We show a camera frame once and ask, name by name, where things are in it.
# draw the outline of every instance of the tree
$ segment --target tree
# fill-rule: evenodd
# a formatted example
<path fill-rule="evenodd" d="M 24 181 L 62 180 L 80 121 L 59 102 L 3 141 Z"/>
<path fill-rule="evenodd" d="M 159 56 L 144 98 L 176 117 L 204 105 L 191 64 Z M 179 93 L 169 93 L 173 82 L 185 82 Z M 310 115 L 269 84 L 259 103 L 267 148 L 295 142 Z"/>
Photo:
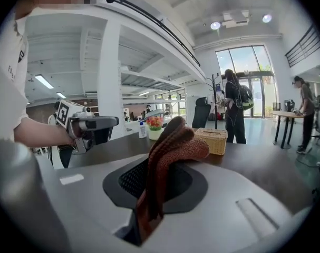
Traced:
<path fill-rule="evenodd" d="M 266 65 L 263 67 L 261 64 L 257 71 L 272 71 L 270 65 Z M 271 76 L 262 76 L 263 84 L 271 84 Z"/>

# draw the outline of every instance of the green backpack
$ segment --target green backpack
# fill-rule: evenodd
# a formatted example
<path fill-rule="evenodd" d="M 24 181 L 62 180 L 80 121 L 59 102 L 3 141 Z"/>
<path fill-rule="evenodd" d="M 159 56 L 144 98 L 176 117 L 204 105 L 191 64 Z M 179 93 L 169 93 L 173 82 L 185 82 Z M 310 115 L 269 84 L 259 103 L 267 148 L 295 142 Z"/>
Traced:
<path fill-rule="evenodd" d="M 239 86 L 239 98 L 236 99 L 236 106 L 244 111 L 254 107 L 253 93 L 245 85 Z"/>

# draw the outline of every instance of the gray cloth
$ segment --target gray cloth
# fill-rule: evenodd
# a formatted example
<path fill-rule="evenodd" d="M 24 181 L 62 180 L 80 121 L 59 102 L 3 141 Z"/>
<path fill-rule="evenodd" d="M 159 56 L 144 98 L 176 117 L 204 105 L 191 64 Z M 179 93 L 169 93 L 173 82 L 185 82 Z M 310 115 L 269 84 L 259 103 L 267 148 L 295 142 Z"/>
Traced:
<path fill-rule="evenodd" d="M 300 89 L 300 96 L 302 97 L 302 105 L 304 106 L 305 99 L 308 99 L 306 109 L 303 110 L 304 115 L 310 115 L 314 113 L 314 103 L 312 98 L 311 90 L 307 87 L 306 84 L 302 84 Z"/>

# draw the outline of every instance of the flower pot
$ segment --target flower pot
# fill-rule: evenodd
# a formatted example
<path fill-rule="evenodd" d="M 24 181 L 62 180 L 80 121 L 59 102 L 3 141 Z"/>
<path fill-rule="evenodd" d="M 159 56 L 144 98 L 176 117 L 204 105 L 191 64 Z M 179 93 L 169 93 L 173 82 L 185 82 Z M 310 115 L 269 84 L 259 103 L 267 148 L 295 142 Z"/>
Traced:
<path fill-rule="evenodd" d="M 163 129 L 161 129 L 161 130 L 150 130 L 150 129 L 148 129 L 149 139 L 156 141 L 159 138 L 159 136 L 161 135 L 162 132 L 163 132 Z"/>

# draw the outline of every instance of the bottle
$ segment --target bottle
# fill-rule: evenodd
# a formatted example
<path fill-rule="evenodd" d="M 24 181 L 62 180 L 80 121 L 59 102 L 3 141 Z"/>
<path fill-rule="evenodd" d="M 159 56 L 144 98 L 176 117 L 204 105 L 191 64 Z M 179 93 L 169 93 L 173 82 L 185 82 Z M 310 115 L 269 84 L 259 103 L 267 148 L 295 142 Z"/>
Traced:
<path fill-rule="evenodd" d="M 139 138 L 143 139 L 147 136 L 147 132 L 146 132 L 146 125 L 143 124 L 143 122 L 140 122 L 140 126 L 139 126 Z"/>

